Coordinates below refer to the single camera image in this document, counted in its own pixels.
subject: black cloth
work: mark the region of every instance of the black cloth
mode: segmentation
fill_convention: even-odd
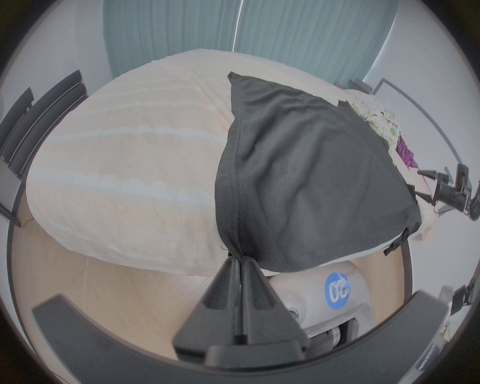
[[[215,182],[228,250],[277,272],[372,249],[421,223],[387,142],[351,109],[231,72]]]

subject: mattress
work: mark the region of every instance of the mattress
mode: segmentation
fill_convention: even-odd
[[[91,95],[44,141],[26,182],[36,221],[69,250],[107,262],[215,275],[227,255],[214,188],[234,120],[231,71],[333,105],[352,100],[310,74],[240,53],[199,49],[153,61]]]

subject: white wall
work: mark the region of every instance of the white wall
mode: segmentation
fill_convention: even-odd
[[[37,20],[0,77],[0,119],[28,87],[35,103],[77,69],[89,95],[112,80],[103,39],[103,0],[58,0]],[[11,209],[20,182],[3,162],[0,186],[0,203]],[[0,217],[0,298],[23,335],[8,282],[7,232],[8,223]]]
[[[420,0],[400,0],[392,30],[364,82],[375,88],[382,78],[406,92],[439,124],[469,166],[476,189],[480,177],[480,84],[459,46]],[[381,94],[379,99],[387,108],[390,103],[395,112],[393,99],[382,100]],[[408,118],[404,121],[408,133]],[[418,157],[438,158],[432,140],[414,145],[421,145]],[[444,153],[445,162],[450,161],[451,153]],[[448,167],[455,177],[455,168]],[[449,212],[439,218],[427,239],[411,240],[410,247],[414,290],[436,296],[444,284],[458,288],[470,281],[480,258],[480,222]]]

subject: floor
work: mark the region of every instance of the floor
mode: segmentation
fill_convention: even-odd
[[[44,341],[31,309],[62,293],[95,322],[145,350],[176,359],[171,339],[205,292],[210,279],[110,264],[59,245],[33,219],[26,197],[13,233],[12,280],[20,317],[45,364],[64,381],[76,380]],[[354,260],[370,289],[375,321],[403,304],[401,250]]]

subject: teal curtain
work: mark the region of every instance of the teal curtain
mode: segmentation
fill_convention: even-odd
[[[104,0],[103,28],[115,78],[176,53],[231,50],[240,0]]]
[[[348,86],[371,68],[397,8],[398,0],[244,0],[235,51]]]

